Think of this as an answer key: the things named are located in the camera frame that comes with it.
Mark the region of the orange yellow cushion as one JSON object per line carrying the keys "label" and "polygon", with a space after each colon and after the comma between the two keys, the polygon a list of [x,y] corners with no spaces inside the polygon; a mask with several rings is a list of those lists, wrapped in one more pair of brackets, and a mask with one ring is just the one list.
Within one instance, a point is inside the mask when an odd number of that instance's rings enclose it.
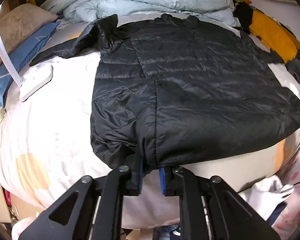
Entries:
{"label": "orange yellow cushion", "polygon": [[285,63],[294,59],[298,53],[298,47],[291,34],[272,18],[254,9],[250,32],[259,37],[270,49],[277,52]]}

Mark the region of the black puffer jacket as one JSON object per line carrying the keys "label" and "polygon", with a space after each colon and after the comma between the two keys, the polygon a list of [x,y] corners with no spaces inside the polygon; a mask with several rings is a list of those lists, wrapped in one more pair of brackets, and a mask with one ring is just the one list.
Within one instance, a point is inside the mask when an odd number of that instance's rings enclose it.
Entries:
{"label": "black puffer jacket", "polygon": [[300,99],[270,69],[281,63],[245,34],[195,16],[163,14],[87,25],[39,53],[36,65],[99,51],[90,118],[94,154],[116,168],[134,153],[144,171],[273,146],[300,129]]}

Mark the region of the blue pillow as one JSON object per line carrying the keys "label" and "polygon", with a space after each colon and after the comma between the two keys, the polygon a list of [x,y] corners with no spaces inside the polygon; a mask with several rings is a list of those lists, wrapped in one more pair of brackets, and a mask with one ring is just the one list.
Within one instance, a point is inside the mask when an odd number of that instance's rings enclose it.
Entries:
{"label": "blue pillow", "polygon": [[[20,72],[38,51],[46,45],[57,26],[58,23],[56,22],[45,24],[10,53],[9,57],[17,72]],[[5,107],[6,93],[12,82],[12,77],[2,63],[0,65],[0,107]]]}

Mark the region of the beige pillow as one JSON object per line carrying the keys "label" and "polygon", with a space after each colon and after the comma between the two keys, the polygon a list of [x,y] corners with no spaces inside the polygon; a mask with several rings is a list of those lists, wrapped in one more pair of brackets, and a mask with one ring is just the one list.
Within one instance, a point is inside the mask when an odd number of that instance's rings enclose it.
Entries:
{"label": "beige pillow", "polygon": [[13,51],[43,25],[57,20],[58,15],[30,3],[13,10],[3,4],[0,10],[0,36],[9,57]]}

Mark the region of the black cloth by cushion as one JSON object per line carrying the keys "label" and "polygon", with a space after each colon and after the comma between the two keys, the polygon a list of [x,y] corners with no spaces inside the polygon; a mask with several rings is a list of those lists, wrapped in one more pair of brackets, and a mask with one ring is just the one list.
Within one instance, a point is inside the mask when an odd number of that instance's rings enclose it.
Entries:
{"label": "black cloth by cushion", "polygon": [[253,20],[253,9],[245,2],[237,2],[235,4],[234,16],[238,18],[243,31],[250,34],[249,26]]}

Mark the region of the grey patterned bed sheet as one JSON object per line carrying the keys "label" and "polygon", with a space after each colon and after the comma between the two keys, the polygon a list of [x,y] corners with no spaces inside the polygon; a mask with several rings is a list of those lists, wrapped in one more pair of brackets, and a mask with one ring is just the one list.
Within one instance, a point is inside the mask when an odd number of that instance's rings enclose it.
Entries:
{"label": "grey patterned bed sheet", "polygon": [[[82,176],[98,178],[113,168],[98,158],[90,143],[90,118],[99,51],[64,59],[53,57],[52,80],[25,102],[16,85],[6,98],[6,116],[0,124],[0,184],[19,198],[48,208]],[[300,99],[300,85],[283,63],[270,69],[279,83]],[[300,129],[268,148],[232,157],[183,164],[203,177],[220,175],[235,190],[274,174],[300,146]],[[159,168],[145,172],[141,195],[126,197],[122,225],[152,228],[179,220],[175,197],[164,197]]]}

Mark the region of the white desk lamp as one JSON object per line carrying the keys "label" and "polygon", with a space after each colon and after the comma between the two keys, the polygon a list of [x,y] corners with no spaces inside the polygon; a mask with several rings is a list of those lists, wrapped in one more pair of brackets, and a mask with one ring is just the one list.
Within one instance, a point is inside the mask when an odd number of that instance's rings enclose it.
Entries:
{"label": "white desk lamp", "polygon": [[29,70],[25,75],[21,75],[21,71],[17,72],[0,36],[0,65],[2,63],[8,70],[13,82],[15,82],[19,87],[19,99],[22,102],[27,100],[34,92],[51,81],[53,77],[53,67],[48,64],[41,67],[36,66]]}

